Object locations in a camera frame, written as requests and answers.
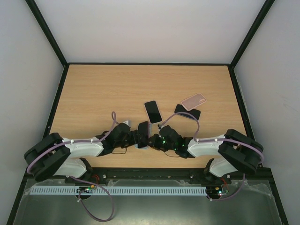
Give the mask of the light blue phone case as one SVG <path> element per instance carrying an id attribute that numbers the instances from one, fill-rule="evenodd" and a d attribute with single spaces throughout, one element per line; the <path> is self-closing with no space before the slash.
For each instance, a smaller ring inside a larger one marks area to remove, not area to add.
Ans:
<path id="1" fill-rule="evenodd" d="M 150 137 L 150 134 L 151 134 L 151 128 L 152 128 L 152 125 L 149 124 L 149 125 L 148 125 L 148 137 Z M 145 146 L 145 147 L 138 147 L 138 144 L 135 144 L 134 147 L 135 147 L 136 149 L 142 149 L 142 150 L 146 150 L 146 149 L 149 148 L 148 146 Z"/>

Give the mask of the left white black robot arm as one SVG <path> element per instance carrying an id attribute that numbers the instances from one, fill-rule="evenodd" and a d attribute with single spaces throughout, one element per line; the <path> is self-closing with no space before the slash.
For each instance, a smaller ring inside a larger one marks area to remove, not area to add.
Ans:
<path id="1" fill-rule="evenodd" d="M 80 178 L 88 171 L 86 156 L 108 155 L 115 148 L 146 143 L 146 139 L 139 129 L 131 130 L 126 123 L 89 139 L 68 139 L 52 133 L 24 154 L 27 173 L 33 175 L 36 181 L 52 176 Z"/>

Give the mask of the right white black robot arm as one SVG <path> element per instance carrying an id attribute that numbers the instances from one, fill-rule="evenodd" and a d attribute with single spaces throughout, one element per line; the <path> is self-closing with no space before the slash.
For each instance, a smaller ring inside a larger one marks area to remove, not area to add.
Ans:
<path id="1" fill-rule="evenodd" d="M 148 145 L 164 152 L 173 150 L 185 159 L 219 156 L 206 165 L 204 177 L 211 184 L 233 172 L 253 175 L 264 161 L 263 146 L 234 129 L 212 138 L 193 138 L 183 137 L 170 126 L 164 126 L 148 139 Z"/>

